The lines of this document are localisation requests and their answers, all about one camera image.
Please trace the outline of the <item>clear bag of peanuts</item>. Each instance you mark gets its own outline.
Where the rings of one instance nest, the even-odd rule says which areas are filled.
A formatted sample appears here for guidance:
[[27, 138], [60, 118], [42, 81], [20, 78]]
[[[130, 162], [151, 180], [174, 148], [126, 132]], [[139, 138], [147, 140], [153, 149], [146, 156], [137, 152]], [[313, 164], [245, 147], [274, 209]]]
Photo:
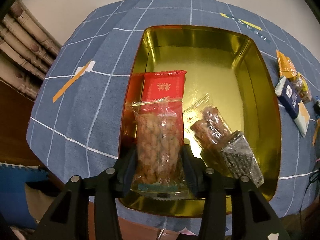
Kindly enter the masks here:
[[182, 165], [183, 99], [134, 102], [137, 168], [131, 190], [159, 200], [189, 195]]

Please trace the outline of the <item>blue soda crackers pack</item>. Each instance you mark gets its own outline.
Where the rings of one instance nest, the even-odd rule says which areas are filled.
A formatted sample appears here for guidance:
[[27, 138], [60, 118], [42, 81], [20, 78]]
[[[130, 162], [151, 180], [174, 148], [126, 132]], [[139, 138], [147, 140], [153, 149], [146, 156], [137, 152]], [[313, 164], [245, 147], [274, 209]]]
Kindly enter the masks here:
[[280, 103], [296, 124], [301, 136], [305, 137], [308, 131], [310, 115], [291, 82], [285, 76], [281, 76], [274, 91]]

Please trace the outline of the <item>yellow chocolate candy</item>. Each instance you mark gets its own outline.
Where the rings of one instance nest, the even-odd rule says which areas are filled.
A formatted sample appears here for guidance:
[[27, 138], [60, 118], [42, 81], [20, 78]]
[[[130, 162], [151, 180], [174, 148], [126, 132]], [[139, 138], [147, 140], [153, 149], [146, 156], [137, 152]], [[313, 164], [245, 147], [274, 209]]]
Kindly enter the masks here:
[[309, 103], [312, 100], [311, 91], [308, 87], [306, 79], [302, 74], [297, 72], [297, 75], [291, 79], [291, 83], [293, 84], [296, 92], [299, 94], [303, 103]]

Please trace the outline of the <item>orange snack packet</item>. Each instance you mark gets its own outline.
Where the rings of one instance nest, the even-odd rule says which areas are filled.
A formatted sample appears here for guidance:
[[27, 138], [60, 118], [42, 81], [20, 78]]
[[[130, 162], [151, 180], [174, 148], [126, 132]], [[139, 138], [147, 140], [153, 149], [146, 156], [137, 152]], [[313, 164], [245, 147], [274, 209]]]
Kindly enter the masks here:
[[279, 66], [279, 76], [286, 77], [287, 79], [297, 76], [297, 71], [291, 59], [285, 56], [279, 50], [276, 50], [278, 66]]

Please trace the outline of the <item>brown paper bag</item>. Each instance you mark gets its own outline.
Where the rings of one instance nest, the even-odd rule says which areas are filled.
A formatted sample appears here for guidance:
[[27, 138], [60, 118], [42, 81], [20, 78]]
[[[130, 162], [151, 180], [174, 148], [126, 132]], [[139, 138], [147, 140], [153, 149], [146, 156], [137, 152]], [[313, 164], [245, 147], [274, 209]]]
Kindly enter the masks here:
[[51, 181], [29, 181], [24, 185], [30, 215], [39, 222], [61, 190]]

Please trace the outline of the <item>blue foam floor mat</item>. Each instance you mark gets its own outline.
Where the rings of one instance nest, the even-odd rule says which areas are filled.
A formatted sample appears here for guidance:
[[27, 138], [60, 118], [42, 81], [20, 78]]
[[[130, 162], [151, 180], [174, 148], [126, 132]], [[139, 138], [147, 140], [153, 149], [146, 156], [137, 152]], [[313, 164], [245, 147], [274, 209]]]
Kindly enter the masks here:
[[36, 222], [28, 210], [25, 183], [47, 179], [48, 173], [35, 166], [1, 163], [1, 214], [10, 224], [35, 229]]

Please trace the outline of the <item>clear pack brown snack bars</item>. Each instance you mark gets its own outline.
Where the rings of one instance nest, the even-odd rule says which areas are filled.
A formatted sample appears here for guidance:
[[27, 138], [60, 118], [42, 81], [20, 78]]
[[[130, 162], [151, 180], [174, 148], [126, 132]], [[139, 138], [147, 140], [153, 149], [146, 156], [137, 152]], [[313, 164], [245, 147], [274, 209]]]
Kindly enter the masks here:
[[264, 177], [244, 133], [232, 131], [206, 93], [183, 111], [184, 137], [207, 167], [225, 177], [247, 176], [256, 187]]

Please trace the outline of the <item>blue grid tablecloth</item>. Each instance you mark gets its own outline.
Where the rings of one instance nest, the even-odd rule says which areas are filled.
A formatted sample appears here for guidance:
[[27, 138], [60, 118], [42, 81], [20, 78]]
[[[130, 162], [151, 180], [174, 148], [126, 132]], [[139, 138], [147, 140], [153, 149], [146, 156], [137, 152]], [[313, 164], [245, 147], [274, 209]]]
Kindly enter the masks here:
[[[62, 46], [36, 97], [27, 130], [31, 150], [61, 181], [94, 177], [121, 153], [136, 151], [136, 121], [125, 96], [145, 29], [189, 25], [234, 31], [252, 38], [273, 88], [279, 81], [276, 50], [293, 62], [311, 94], [319, 95], [319, 61], [281, 27], [248, 10], [216, 0], [122, 0], [93, 10]], [[299, 129], [277, 98], [281, 159], [277, 188], [267, 200], [278, 217], [295, 215], [319, 198], [319, 138], [312, 103], [308, 131]], [[172, 231], [199, 233], [204, 199], [153, 199], [130, 190], [118, 215]]]

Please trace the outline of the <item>gold toffee tin box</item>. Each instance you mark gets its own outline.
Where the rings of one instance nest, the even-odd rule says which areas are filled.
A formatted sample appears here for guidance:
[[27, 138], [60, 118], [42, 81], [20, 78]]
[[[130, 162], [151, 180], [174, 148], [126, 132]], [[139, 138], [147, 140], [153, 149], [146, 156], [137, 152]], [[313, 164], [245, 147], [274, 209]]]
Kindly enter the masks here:
[[216, 107], [231, 131], [242, 131], [255, 155], [271, 200], [277, 188], [281, 159], [281, 125], [277, 97], [258, 44], [234, 31], [189, 25], [145, 29], [132, 66], [125, 104], [141, 101], [146, 75], [185, 71], [182, 101], [184, 142], [196, 158], [224, 176], [229, 171], [203, 151], [191, 126]]

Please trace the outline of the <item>red snack packet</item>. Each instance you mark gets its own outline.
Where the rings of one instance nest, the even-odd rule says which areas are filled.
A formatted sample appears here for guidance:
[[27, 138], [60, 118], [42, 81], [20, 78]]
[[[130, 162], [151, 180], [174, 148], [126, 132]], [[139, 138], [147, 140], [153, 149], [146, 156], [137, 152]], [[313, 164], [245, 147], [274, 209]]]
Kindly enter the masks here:
[[186, 70], [134, 74], [129, 83], [126, 104], [142, 106], [160, 100], [182, 99]]

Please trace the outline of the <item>beige patterned curtain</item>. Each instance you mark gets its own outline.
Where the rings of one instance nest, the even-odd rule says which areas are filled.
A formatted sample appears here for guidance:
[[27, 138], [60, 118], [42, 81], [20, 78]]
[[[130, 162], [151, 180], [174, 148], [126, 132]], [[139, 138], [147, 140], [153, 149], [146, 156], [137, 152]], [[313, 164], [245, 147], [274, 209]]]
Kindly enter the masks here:
[[34, 101], [61, 45], [22, 0], [1, 19], [1, 83]]

